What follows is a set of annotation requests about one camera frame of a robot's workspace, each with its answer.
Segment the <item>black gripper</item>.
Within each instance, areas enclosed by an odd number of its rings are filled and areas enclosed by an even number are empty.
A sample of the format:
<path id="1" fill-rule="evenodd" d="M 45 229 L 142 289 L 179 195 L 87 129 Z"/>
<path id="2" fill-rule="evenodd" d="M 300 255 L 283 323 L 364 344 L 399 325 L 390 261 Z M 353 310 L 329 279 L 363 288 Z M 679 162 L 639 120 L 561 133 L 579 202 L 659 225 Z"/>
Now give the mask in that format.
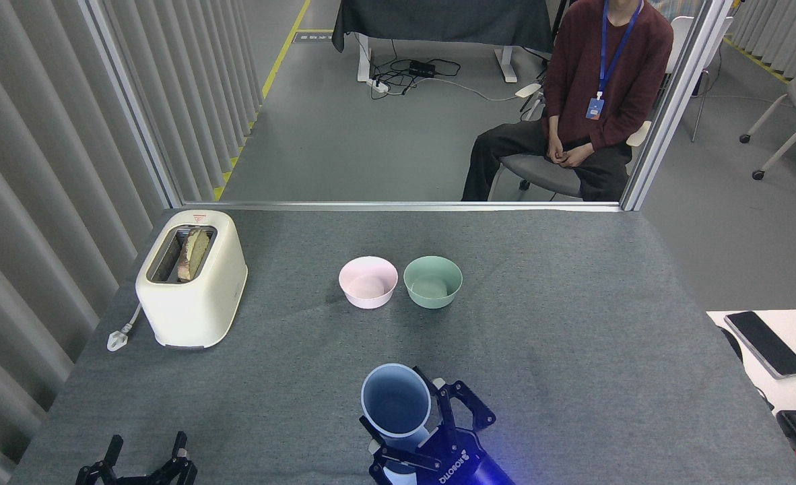
<path id="1" fill-rule="evenodd" d="M 120 485 L 157 485 L 157 484 L 194 484 L 197 467 L 188 458 L 185 445 L 185 432 L 176 434 L 171 458 L 162 467 L 149 476 L 118 477 L 114 466 L 119 458 L 124 440 L 119 434 L 112 436 L 104 457 L 81 467 L 77 475 L 77 484 L 118 484 Z"/>
<path id="2" fill-rule="evenodd" d="M 370 433 L 373 447 L 368 451 L 373 463 L 368 473 L 376 484 L 392 484 L 386 474 L 386 464 L 394 461 L 418 470 L 420 484 L 514 484 L 514 481 L 482 448 L 475 432 L 492 426 L 496 415 L 482 402 L 476 393 L 463 381 L 436 384 L 425 376 L 419 366 L 414 372 L 422 378 L 429 394 L 436 399 L 441 425 L 422 446 L 420 453 L 404 451 L 387 445 L 385 438 L 377 432 L 367 417 L 359 421 Z M 457 398 L 471 411 L 472 430 L 459 430 L 456 426 L 451 399 Z"/>

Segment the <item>person's left hand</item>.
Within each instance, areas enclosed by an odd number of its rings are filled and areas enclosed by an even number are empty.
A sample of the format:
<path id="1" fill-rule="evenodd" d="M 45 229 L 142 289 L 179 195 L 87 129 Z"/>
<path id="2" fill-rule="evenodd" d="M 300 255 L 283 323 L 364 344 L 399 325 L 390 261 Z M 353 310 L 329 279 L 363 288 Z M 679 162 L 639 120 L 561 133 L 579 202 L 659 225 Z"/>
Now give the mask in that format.
<path id="1" fill-rule="evenodd" d="M 587 142 L 581 146 L 576 146 L 573 150 L 568 150 L 562 154 L 560 165 L 564 168 L 577 168 L 583 162 L 594 154 L 594 147 L 591 142 Z"/>

